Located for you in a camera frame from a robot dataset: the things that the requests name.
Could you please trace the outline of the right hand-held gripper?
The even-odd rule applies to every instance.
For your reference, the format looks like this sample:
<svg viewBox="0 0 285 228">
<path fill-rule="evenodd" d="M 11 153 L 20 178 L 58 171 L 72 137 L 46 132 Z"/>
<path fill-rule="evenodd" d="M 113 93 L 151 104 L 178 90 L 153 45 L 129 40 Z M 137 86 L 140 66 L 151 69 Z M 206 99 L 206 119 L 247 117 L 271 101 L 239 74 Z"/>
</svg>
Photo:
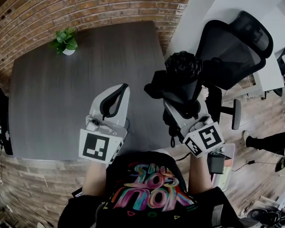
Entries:
<svg viewBox="0 0 285 228">
<path fill-rule="evenodd" d="M 184 139 L 181 143 L 188 147 L 196 158 L 215 150 L 225 142 L 218 122 L 214 122 L 208 114 L 202 97 L 198 97 L 193 104 L 192 116 L 196 120 L 194 122 L 192 117 L 184 118 L 167 100 L 163 101 L 163 105 L 176 125 L 182 128 L 180 133 Z"/>
</svg>

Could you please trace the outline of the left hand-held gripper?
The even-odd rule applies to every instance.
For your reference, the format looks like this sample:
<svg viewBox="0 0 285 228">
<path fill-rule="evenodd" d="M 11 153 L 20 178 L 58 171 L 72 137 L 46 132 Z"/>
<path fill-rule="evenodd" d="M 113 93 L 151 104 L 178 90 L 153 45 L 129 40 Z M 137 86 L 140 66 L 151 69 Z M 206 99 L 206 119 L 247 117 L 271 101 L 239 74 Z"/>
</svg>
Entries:
<svg viewBox="0 0 285 228">
<path fill-rule="evenodd" d="M 86 127 L 80 130 L 80 158 L 113 163 L 128 134 L 124 126 L 129 99 L 130 87 L 120 84 L 106 89 L 93 100 Z"/>
</svg>

